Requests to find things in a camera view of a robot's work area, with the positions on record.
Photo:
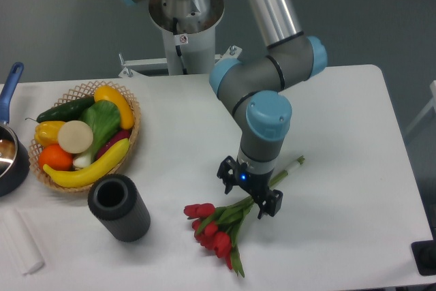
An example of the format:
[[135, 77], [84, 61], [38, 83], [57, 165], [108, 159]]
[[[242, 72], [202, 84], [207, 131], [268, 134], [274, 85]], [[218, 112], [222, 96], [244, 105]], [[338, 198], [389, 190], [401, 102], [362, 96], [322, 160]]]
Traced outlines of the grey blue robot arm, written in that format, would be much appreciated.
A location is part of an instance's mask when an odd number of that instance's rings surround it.
[[249, 0], [267, 55], [244, 64], [228, 53], [215, 57], [215, 29], [223, 0], [147, 1], [151, 20], [161, 31], [168, 73], [208, 74], [217, 98], [240, 127], [238, 155], [225, 158], [217, 176], [227, 191], [245, 190], [260, 215], [274, 216], [283, 194], [269, 181], [290, 128], [292, 106], [282, 91], [322, 72], [326, 49], [304, 34], [291, 0]]

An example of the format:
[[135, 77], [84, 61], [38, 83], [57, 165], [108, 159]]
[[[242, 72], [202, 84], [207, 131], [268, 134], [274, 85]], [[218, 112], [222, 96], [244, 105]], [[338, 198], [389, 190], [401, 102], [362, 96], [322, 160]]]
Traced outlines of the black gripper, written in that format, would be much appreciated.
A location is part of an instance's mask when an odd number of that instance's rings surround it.
[[274, 217], [281, 209], [283, 192], [268, 186], [273, 170], [264, 174], [248, 171], [246, 164], [240, 165], [233, 157], [227, 156], [219, 165], [217, 177], [225, 186], [225, 194], [229, 194], [234, 186], [245, 190], [259, 207], [258, 219], [263, 216]]

